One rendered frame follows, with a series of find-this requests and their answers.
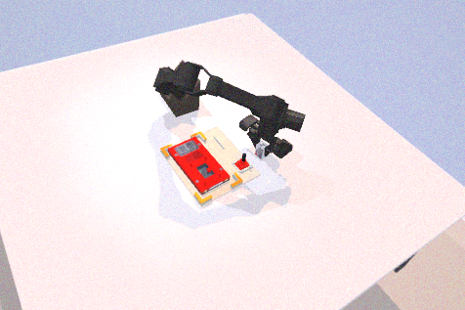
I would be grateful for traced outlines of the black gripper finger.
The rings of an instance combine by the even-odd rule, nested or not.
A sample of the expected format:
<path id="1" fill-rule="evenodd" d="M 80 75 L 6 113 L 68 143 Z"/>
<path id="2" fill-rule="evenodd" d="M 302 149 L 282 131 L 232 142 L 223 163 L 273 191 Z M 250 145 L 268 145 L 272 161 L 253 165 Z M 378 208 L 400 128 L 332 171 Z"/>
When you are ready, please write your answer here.
<path id="1" fill-rule="evenodd" d="M 252 136 L 251 134 L 247 133 L 247 136 L 250 138 L 254 148 L 256 149 L 256 145 L 261 141 L 261 138 L 257 135 Z"/>
<path id="2" fill-rule="evenodd" d="M 267 145 L 267 146 L 265 147 L 265 157 L 266 157 L 269 153 L 272 154 L 273 152 L 272 152 L 272 148 L 270 148 L 269 145 Z"/>

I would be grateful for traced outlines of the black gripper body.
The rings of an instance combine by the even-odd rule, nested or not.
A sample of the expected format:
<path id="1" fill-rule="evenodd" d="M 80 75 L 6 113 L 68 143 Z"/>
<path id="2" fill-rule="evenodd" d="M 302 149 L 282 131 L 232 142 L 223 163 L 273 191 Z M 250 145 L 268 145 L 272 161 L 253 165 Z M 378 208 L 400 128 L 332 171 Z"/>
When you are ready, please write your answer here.
<path id="1" fill-rule="evenodd" d="M 242 129 L 244 132 L 249 130 L 248 133 L 252 136 L 257 135 L 265 142 L 268 142 L 269 147 L 272 148 L 273 154 L 276 155 L 278 158 L 285 157 L 293 149 L 293 145 L 290 144 L 288 141 L 286 141 L 285 139 L 281 140 L 280 138 L 275 137 L 275 126 L 268 126 L 263 124 L 261 120 L 257 119 L 252 114 L 247 115 L 239 122 L 239 128 Z"/>

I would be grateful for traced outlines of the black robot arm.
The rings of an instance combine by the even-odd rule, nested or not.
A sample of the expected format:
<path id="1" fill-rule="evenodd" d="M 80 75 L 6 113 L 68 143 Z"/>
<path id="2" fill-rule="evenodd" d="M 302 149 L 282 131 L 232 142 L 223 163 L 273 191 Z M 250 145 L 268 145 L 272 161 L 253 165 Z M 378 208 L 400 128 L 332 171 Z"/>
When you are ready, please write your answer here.
<path id="1" fill-rule="evenodd" d="M 205 90 L 194 91 L 200 70 L 203 69 L 210 77 Z M 290 110 L 289 104 L 276 95 L 256 96 L 238 87 L 235 87 L 224 79 L 210 74 L 202 65 L 191 62 L 180 63 L 178 70 L 171 67 L 161 67 L 153 83 L 155 91 L 170 95 L 182 100 L 185 94 L 199 97 L 211 95 L 221 97 L 240 106 L 250 109 L 253 115 L 260 118 L 261 122 L 268 126 L 275 126 L 275 134 L 280 129 L 288 128 L 297 132 L 301 131 L 305 114 Z"/>

